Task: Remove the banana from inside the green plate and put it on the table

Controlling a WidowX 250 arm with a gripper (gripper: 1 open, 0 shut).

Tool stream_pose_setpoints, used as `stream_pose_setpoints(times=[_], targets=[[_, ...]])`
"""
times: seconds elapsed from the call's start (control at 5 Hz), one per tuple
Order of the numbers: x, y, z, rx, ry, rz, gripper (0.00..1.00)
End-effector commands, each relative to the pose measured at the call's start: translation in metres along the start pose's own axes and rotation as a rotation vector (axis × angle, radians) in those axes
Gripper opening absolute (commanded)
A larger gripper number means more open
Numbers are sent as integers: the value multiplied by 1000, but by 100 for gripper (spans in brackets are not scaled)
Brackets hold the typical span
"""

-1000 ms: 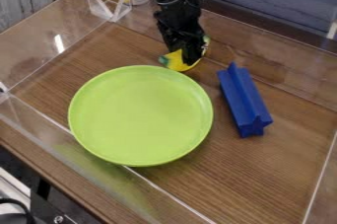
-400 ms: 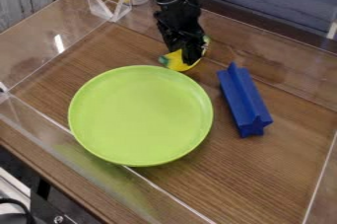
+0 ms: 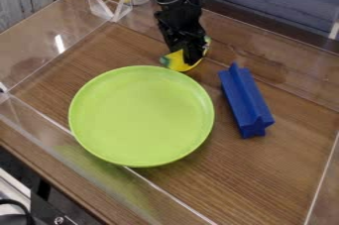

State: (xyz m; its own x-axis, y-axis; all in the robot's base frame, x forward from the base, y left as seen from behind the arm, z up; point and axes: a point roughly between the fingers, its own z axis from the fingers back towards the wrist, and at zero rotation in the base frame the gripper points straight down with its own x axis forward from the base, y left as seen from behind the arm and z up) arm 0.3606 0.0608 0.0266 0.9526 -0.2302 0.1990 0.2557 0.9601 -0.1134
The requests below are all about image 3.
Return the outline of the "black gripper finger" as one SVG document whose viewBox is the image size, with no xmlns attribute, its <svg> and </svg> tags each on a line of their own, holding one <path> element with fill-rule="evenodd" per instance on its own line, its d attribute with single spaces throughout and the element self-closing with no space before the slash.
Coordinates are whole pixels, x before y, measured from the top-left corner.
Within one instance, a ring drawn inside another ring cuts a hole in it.
<svg viewBox="0 0 339 225">
<path fill-rule="evenodd" d="M 188 38 L 183 42 L 183 58 L 188 65 L 193 65 L 204 55 L 205 37 Z"/>
<path fill-rule="evenodd" d="M 168 27 L 161 27 L 160 32 L 169 52 L 171 53 L 177 52 L 180 50 L 180 43 L 183 40 L 181 31 L 169 29 Z"/>
</svg>

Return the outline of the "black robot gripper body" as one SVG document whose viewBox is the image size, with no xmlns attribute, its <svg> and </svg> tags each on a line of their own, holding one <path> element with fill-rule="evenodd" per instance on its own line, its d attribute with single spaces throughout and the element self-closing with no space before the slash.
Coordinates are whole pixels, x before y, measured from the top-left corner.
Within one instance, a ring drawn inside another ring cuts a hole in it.
<svg viewBox="0 0 339 225">
<path fill-rule="evenodd" d="M 180 30 L 183 42 L 188 38 L 205 37 L 205 30 L 200 24 L 203 14 L 201 0 L 156 0 L 160 9 L 153 13 L 159 30 L 168 27 Z"/>
</svg>

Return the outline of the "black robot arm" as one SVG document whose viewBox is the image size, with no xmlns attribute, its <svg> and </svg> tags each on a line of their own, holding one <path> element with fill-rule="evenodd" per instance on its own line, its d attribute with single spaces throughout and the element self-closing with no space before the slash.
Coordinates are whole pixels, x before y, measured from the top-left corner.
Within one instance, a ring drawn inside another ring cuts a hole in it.
<svg viewBox="0 0 339 225">
<path fill-rule="evenodd" d="M 157 27 L 171 53 L 193 66 L 204 56 L 207 33 L 200 24 L 203 0 L 156 0 L 160 9 L 153 13 Z"/>
</svg>

